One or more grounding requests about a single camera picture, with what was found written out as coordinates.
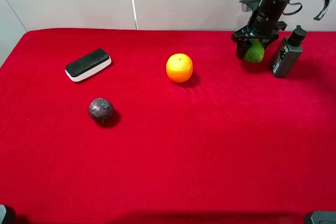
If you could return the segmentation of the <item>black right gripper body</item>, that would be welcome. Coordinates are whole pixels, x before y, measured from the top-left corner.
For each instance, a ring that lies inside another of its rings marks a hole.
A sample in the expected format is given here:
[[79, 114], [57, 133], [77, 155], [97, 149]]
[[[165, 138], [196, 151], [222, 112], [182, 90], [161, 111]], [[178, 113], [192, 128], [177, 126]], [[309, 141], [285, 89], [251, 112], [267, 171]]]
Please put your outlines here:
[[254, 10], [246, 26], [233, 32], [231, 39], [238, 42], [244, 39], [266, 39], [271, 40], [278, 35], [278, 31], [285, 30], [287, 24], [283, 21], [273, 21], [260, 11]]

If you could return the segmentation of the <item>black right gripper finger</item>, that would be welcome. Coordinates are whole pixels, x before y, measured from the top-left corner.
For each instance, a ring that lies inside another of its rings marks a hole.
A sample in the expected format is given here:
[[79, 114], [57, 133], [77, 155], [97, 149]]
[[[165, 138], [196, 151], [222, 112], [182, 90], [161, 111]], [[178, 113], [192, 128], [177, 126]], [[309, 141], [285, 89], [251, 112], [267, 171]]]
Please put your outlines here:
[[264, 49], [266, 49], [269, 45], [271, 45], [274, 41], [276, 41], [279, 38], [279, 35], [271, 35], [265, 38], [260, 38], [259, 42], [263, 46]]
[[237, 41], [236, 56], [238, 59], [243, 59], [246, 52], [252, 47], [250, 39], [244, 38]]

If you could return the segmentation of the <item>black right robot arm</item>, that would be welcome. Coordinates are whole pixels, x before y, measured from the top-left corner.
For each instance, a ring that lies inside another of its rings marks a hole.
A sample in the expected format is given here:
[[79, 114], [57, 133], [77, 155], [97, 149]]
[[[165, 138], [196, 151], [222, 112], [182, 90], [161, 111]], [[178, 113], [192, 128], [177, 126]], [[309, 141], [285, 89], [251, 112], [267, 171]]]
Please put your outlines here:
[[236, 43], [236, 56], [244, 58], [247, 50], [252, 47], [253, 39], [267, 48], [279, 38], [278, 32], [285, 30], [287, 24], [280, 21], [286, 6], [291, 0], [241, 0], [243, 12], [252, 12], [246, 26], [232, 34]]

